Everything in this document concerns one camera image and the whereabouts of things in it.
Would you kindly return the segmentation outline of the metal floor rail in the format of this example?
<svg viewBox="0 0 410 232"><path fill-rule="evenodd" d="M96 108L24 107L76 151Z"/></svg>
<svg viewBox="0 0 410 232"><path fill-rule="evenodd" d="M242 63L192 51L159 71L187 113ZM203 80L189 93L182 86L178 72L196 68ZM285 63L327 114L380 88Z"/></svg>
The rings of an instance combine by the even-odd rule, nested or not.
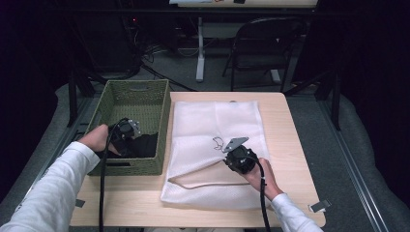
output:
<svg viewBox="0 0 410 232"><path fill-rule="evenodd" d="M59 100L52 120L34 153L0 204L0 226L10 221L22 200L42 178L49 166L62 154L63 150L72 141L84 134L96 105L96 99L80 99L78 101L78 116L69 127L69 103L63 99Z"/></svg>
<svg viewBox="0 0 410 232"><path fill-rule="evenodd" d="M361 201L361 204L366 212L368 220L374 230L374 232L390 232L385 220L383 219L376 202L367 187L365 179L354 161L352 153L344 140L344 137L340 130L334 125L331 119L331 109L325 101L318 102L319 108L332 132L333 137L336 139L339 149L341 150L341 159L347 170L349 178L354 186L355 191Z"/></svg>

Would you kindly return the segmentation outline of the green woven basket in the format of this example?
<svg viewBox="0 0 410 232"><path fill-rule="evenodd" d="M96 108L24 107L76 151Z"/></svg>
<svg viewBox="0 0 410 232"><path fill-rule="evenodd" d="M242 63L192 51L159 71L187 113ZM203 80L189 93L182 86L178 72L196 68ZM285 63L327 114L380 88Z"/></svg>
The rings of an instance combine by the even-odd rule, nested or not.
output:
<svg viewBox="0 0 410 232"><path fill-rule="evenodd" d="M157 145L151 158L108 159L106 176L161 175L166 149L171 98L168 81L108 80L87 132L100 124L115 125L128 118L139 123L142 134L156 134Z"/></svg>

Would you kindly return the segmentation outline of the white mesh laundry bag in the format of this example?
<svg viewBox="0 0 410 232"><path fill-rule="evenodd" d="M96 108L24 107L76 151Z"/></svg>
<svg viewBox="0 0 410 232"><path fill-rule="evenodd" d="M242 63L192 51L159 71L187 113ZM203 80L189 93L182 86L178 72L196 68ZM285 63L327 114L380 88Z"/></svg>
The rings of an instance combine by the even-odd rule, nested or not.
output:
<svg viewBox="0 0 410 232"><path fill-rule="evenodd" d="M260 207L259 192L224 162L233 138L270 157L256 101L178 101L161 201L219 210Z"/></svg>

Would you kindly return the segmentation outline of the white desk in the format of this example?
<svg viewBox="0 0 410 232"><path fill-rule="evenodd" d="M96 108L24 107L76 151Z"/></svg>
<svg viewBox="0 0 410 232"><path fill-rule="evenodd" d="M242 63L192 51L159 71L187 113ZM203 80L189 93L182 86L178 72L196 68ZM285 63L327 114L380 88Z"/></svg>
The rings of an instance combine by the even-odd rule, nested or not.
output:
<svg viewBox="0 0 410 232"><path fill-rule="evenodd" d="M315 9L319 0L169 0L170 5L180 8L197 9ZM204 80L204 26L202 16L198 16L198 62L196 81Z"/></svg>

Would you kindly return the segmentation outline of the person's left hand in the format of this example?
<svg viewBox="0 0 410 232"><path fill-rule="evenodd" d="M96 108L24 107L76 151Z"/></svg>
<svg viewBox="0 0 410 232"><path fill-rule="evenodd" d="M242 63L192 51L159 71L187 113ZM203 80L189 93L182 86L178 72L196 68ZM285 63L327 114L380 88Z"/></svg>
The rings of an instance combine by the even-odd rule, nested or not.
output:
<svg viewBox="0 0 410 232"><path fill-rule="evenodd" d="M106 145L107 138L108 125L102 124L82 136L79 142L90 148L93 152L101 152L105 148L108 148L110 152L118 155L118 151L112 144Z"/></svg>

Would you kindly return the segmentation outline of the black metal stand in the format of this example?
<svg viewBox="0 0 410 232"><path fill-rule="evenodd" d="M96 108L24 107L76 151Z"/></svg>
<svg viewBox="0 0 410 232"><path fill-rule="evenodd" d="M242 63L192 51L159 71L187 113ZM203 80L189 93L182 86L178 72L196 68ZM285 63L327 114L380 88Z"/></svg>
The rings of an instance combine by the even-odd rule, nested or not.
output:
<svg viewBox="0 0 410 232"><path fill-rule="evenodd" d="M320 82L314 96L318 101L324 101L332 95L331 104L331 122L335 128L339 131L339 103L340 103L340 86L341 77L338 75L337 71L324 71L321 74L303 81L301 84L293 87L284 92L286 97L295 95L296 93L306 89L309 85Z"/></svg>
<svg viewBox="0 0 410 232"><path fill-rule="evenodd" d="M96 93L91 84L90 73L84 69L73 70L69 77L69 107L70 119L68 127L72 126L78 116L77 110L77 91L85 98L92 98Z"/></svg>

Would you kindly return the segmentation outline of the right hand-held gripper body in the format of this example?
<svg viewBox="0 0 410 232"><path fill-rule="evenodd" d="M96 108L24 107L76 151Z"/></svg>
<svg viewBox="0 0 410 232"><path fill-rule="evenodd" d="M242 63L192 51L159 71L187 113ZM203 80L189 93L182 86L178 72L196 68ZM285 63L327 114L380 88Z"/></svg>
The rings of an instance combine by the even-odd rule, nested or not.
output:
<svg viewBox="0 0 410 232"><path fill-rule="evenodd" d="M224 163L239 174L249 173L258 161L254 151L244 146L248 140L247 137L232 138L222 150L225 154Z"/></svg>

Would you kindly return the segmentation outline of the black folding chair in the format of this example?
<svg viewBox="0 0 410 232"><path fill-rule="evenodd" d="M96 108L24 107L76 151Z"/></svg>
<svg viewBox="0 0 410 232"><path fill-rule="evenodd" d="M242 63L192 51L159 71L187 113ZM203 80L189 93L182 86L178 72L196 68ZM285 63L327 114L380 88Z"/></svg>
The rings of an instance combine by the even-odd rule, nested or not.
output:
<svg viewBox="0 0 410 232"><path fill-rule="evenodd" d="M240 27L230 47L222 75L231 69L230 90L235 86L235 72L282 70L280 91L284 89L294 49L294 42L306 32L306 22L298 17L263 17Z"/></svg>

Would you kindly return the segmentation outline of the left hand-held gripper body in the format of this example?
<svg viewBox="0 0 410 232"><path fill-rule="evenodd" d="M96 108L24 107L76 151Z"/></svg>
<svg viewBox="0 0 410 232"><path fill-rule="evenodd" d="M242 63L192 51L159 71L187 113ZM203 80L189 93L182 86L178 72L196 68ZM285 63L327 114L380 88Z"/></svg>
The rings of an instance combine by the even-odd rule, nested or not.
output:
<svg viewBox="0 0 410 232"><path fill-rule="evenodd" d="M139 122L123 118L109 127L109 142L122 157L130 157L133 154L131 142L140 135Z"/></svg>

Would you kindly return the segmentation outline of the black garment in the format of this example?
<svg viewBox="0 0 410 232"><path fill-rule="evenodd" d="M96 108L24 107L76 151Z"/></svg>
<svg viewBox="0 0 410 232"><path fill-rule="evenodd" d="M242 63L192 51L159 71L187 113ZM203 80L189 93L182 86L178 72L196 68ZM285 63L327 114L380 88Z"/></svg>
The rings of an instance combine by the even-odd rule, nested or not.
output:
<svg viewBox="0 0 410 232"><path fill-rule="evenodd" d="M137 138L112 135L108 145L109 159L143 159L156 155L158 135L142 134Z"/></svg>

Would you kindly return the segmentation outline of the person's right hand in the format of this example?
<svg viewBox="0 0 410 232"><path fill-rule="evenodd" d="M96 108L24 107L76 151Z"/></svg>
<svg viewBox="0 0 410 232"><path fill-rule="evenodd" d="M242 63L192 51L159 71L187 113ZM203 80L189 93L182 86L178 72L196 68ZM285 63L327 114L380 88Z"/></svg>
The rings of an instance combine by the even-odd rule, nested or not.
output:
<svg viewBox="0 0 410 232"><path fill-rule="evenodd" d="M256 190L261 189L261 180L264 180L264 195L270 201L282 194L282 190L276 182L272 166L267 159L260 158L259 165L255 165L249 173L242 174L242 177L247 180Z"/></svg>

